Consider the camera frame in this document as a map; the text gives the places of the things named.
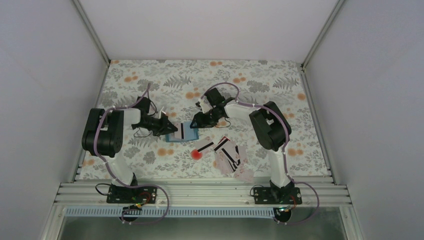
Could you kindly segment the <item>teal card holder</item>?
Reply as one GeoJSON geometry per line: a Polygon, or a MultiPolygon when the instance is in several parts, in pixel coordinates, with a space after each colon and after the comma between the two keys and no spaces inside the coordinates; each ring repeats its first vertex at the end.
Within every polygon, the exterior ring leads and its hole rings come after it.
{"type": "Polygon", "coordinates": [[[190,121],[176,122],[173,125],[177,128],[177,131],[165,135],[167,143],[182,143],[199,139],[199,130],[191,128],[190,121]]]}

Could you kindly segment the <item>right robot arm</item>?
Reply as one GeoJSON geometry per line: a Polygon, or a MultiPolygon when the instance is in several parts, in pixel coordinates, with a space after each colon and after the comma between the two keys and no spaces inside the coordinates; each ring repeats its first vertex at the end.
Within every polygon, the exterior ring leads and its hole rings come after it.
{"type": "Polygon", "coordinates": [[[196,104],[201,109],[192,119],[192,129],[214,127],[222,118],[250,120],[259,144],[268,150],[271,169],[271,198],[278,204],[290,197],[295,184],[288,174],[285,148],[292,129],[275,102],[263,105],[239,101],[236,97],[225,99],[216,87],[208,89],[196,104]]]}

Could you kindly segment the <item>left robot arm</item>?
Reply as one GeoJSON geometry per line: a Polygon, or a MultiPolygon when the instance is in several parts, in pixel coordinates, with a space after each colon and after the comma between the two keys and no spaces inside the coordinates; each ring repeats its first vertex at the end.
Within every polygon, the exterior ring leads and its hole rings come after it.
{"type": "Polygon", "coordinates": [[[159,118],[150,115],[151,105],[152,101],[148,97],[139,96],[130,106],[92,108],[82,135],[82,148],[103,161],[112,178],[111,184],[121,187],[119,196],[128,203],[139,197],[140,190],[135,174],[120,156],[124,128],[146,129],[155,137],[172,134],[178,130],[163,113],[159,118]]]}

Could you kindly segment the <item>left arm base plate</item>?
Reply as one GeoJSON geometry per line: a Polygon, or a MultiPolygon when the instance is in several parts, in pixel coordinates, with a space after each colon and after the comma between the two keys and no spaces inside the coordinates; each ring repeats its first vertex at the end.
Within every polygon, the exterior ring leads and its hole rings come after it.
{"type": "Polygon", "coordinates": [[[158,188],[145,186],[127,188],[112,185],[108,190],[106,202],[108,204],[155,204],[158,188]]]}

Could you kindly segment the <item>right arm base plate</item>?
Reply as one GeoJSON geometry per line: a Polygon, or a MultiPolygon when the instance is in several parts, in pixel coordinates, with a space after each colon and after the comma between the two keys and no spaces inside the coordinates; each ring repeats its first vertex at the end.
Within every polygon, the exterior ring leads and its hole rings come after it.
{"type": "Polygon", "coordinates": [[[254,186],[250,195],[256,205],[301,205],[302,195],[298,187],[294,187],[290,192],[280,195],[273,195],[270,187],[254,186]]]}

